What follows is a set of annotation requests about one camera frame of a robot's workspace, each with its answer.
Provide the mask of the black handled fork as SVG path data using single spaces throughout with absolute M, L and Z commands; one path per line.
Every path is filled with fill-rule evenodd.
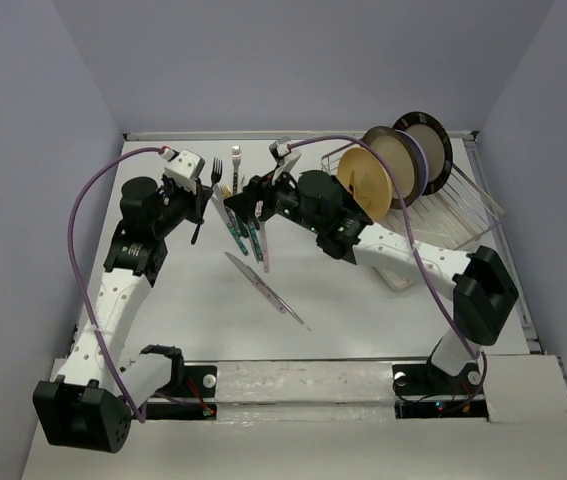
M 215 157 L 213 159 L 212 170 L 210 173 L 210 181 L 211 185 L 209 187 L 200 185 L 199 192 L 197 193 L 196 198 L 196 227 L 191 238 L 191 244 L 195 245 L 201 227 L 203 226 L 204 220 L 204 213 L 207 206 L 207 202 L 211 199 L 214 193 L 214 187 L 220 182 L 223 173 L 223 162 L 221 159 Z

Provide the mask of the pink handled knife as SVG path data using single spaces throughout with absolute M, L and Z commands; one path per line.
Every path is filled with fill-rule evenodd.
M 300 325 L 306 326 L 301 317 L 251 267 L 229 252 L 224 255 L 281 314 L 290 314 Z

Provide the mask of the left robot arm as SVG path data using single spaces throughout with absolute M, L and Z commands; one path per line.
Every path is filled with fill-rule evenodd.
M 172 419 L 213 419 L 217 369 L 188 366 L 181 349 L 151 344 L 120 363 L 134 320 L 167 257 L 166 237 L 184 220 L 201 225 L 211 188 L 184 188 L 136 177 L 121 189 L 122 219 L 104 263 L 95 301 L 72 352 L 56 376 L 41 381 L 33 404 L 49 444 L 116 453 L 133 421 L 165 417 L 153 399 L 167 401 Z

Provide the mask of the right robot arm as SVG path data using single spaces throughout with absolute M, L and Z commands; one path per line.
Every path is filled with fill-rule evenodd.
M 298 179 L 255 176 L 224 204 L 245 223 L 279 215 L 313 232 L 317 246 L 333 259 L 421 280 L 434 301 L 449 299 L 452 308 L 443 313 L 449 330 L 423 368 L 425 384 L 436 392 L 454 386 L 466 366 L 496 343 L 519 298 L 494 249 L 448 250 L 392 232 L 373 222 L 334 176 L 320 170 Z

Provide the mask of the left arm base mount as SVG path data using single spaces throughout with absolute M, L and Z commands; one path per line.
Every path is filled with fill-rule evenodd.
M 186 365 L 183 381 L 155 394 L 146 404 L 148 420 L 207 421 L 217 418 L 214 365 Z

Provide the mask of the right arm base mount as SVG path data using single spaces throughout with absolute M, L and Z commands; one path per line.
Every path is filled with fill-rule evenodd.
M 450 376 L 429 363 L 404 363 L 393 367 L 392 390 L 398 419 L 488 419 L 482 386 L 483 375 L 476 363 Z

